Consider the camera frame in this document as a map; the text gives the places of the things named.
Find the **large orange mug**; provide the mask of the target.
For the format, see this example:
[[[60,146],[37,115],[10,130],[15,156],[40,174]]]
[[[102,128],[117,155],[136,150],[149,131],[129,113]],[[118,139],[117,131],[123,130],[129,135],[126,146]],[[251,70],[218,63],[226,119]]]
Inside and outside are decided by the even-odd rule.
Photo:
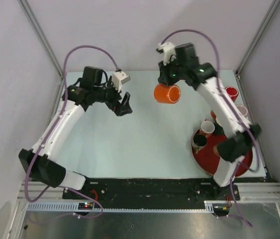
[[[154,89],[154,98],[157,102],[162,104],[175,104],[181,97],[181,90],[179,86],[166,86],[158,84]]]

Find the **small orange-red mug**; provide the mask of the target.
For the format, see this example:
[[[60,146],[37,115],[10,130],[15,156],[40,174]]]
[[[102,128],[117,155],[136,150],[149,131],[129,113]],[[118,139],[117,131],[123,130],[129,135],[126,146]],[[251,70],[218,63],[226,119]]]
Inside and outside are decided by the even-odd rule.
[[[214,111],[211,111],[210,114],[211,114],[212,118],[215,120],[216,119],[216,114],[214,113]]]

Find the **salmon pink printed mug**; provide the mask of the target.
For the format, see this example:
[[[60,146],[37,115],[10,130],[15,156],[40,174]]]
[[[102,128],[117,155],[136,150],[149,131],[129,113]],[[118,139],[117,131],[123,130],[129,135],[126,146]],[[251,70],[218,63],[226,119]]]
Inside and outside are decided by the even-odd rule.
[[[204,120],[200,124],[199,133],[204,135],[206,138],[210,137],[215,130],[215,125],[209,120]]]

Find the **dark green mug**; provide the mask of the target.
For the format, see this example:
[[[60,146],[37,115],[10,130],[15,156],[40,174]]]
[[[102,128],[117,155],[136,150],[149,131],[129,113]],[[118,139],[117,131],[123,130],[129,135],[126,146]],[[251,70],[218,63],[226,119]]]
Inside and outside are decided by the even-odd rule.
[[[221,135],[224,135],[224,129],[223,127],[221,126],[221,123],[219,121],[219,118],[217,117],[214,121],[214,126],[215,126],[215,130],[213,132],[213,134],[215,136],[221,136]]]

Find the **brown patterned mug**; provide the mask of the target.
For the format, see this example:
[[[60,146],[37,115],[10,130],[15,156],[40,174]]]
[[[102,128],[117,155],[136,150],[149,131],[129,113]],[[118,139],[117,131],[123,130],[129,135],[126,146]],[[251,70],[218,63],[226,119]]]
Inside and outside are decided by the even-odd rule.
[[[196,134],[192,140],[192,147],[198,153],[207,145],[207,137],[203,134]]]

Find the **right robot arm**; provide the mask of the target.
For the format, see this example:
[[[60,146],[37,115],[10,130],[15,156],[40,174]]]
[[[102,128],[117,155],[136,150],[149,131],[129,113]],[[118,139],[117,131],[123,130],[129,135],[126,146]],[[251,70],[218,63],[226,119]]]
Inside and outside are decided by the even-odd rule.
[[[214,111],[227,137],[217,147],[220,160],[213,175],[216,184],[210,187],[212,197],[221,200],[228,194],[227,185],[234,179],[237,165],[254,147],[261,127],[251,124],[240,113],[214,67],[208,62],[199,62],[193,44],[175,46],[170,42],[160,43],[157,52],[163,56],[163,60],[158,64],[158,83],[172,86],[183,80],[193,87]]]

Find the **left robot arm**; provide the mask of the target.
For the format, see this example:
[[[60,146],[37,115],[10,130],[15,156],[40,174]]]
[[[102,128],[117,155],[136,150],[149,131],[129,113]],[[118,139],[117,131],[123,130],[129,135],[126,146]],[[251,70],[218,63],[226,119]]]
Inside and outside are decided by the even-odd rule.
[[[40,139],[30,150],[22,149],[18,155],[30,178],[53,188],[73,188],[79,198],[87,198],[91,187],[86,183],[86,176],[59,165],[58,154],[75,124],[92,104],[104,103],[118,117],[132,113],[130,94],[121,95],[122,84],[129,80],[130,76],[121,70],[108,76],[100,68],[85,67],[82,77],[66,88],[59,110]]]

